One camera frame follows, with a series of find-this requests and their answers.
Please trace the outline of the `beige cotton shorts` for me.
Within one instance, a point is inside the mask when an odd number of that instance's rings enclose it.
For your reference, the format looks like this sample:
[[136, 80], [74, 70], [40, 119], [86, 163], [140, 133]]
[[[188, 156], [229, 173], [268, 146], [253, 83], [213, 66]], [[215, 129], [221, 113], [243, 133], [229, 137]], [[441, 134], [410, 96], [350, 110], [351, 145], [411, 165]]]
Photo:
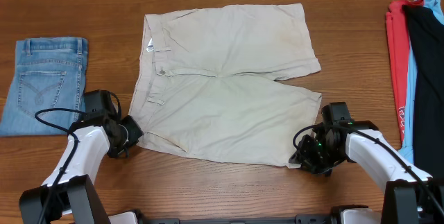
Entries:
[[144, 17], [130, 115], [142, 148], [294, 169], [294, 135], [322, 96], [288, 79], [318, 73], [301, 4], [229, 5]]

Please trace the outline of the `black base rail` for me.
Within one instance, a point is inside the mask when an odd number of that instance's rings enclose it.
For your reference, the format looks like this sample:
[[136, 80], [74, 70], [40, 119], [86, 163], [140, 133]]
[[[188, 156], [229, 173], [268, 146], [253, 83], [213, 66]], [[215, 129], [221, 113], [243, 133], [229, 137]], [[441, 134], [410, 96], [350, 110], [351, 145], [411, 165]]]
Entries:
[[329, 214], [275, 218], [147, 218], [138, 209], [109, 216], [111, 224], [380, 224], [382, 215], [364, 205], [333, 207]]

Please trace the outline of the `folded blue denim jeans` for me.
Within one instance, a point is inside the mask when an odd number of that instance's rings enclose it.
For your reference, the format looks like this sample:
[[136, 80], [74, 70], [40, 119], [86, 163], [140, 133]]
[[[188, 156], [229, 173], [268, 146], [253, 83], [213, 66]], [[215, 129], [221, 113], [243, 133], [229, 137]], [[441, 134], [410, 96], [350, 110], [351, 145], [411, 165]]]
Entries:
[[83, 111], [88, 41], [81, 37], [28, 38], [16, 43], [15, 74], [1, 117], [1, 136], [63, 135], [35, 118], [68, 129]]

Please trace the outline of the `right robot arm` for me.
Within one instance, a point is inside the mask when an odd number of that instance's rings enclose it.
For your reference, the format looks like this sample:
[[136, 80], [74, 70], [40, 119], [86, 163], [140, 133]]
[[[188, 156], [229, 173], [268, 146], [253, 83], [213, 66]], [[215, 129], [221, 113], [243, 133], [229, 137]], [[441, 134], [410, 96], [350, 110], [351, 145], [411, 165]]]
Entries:
[[354, 162], [384, 194], [380, 213], [369, 207], [336, 207], [330, 223], [442, 223], [443, 181], [403, 158], [369, 121], [324, 122], [299, 130], [290, 164], [328, 175], [342, 162]]

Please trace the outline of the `red t-shirt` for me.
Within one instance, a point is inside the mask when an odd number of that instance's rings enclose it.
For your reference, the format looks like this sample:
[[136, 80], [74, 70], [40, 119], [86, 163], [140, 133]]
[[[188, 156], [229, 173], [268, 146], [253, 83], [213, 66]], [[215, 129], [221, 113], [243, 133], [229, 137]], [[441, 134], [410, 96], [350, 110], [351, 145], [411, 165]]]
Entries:
[[404, 113], [407, 99], [407, 72], [409, 63], [409, 34], [403, 5], [423, 6], [424, 0], [394, 0], [385, 14], [388, 52], [391, 68], [395, 109], [398, 119], [400, 141], [404, 141]]

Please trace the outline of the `black garment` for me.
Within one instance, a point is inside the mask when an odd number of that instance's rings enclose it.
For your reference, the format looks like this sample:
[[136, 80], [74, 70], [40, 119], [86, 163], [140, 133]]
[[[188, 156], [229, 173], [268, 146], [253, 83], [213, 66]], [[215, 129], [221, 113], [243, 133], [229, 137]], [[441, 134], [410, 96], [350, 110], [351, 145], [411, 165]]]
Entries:
[[417, 65], [413, 113], [415, 166], [443, 178], [443, 24], [432, 9], [403, 6]]

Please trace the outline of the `light blue t-shirt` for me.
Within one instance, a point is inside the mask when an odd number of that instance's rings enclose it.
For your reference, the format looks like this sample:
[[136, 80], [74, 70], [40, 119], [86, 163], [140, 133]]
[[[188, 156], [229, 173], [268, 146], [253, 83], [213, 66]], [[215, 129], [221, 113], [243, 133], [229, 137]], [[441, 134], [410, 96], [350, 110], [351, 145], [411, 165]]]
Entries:
[[[435, 18], [443, 24], [443, 11], [441, 0], [424, 0], [424, 7], [432, 10]], [[413, 114], [415, 108], [416, 82], [418, 68], [413, 54], [411, 43], [409, 43], [409, 63], [407, 72], [407, 97], [404, 109], [404, 138], [399, 153], [410, 163], [414, 163], [413, 156]]]

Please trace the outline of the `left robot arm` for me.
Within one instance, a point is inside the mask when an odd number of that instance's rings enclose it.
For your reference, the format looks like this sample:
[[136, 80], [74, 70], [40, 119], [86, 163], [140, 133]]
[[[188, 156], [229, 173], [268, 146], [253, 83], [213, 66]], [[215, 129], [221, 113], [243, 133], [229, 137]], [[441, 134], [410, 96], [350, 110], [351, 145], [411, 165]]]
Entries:
[[138, 210], [106, 213], [94, 188], [102, 159], [127, 158], [143, 135], [131, 116], [121, 115], [117, 96], [106, 90], [84, 95], [85, 111], [67, 133], [67, 147], [40, 187], [24, 191], [19, 208], [24, 223], [51, 223], [66, 214], [75, 223], [143, 223]]

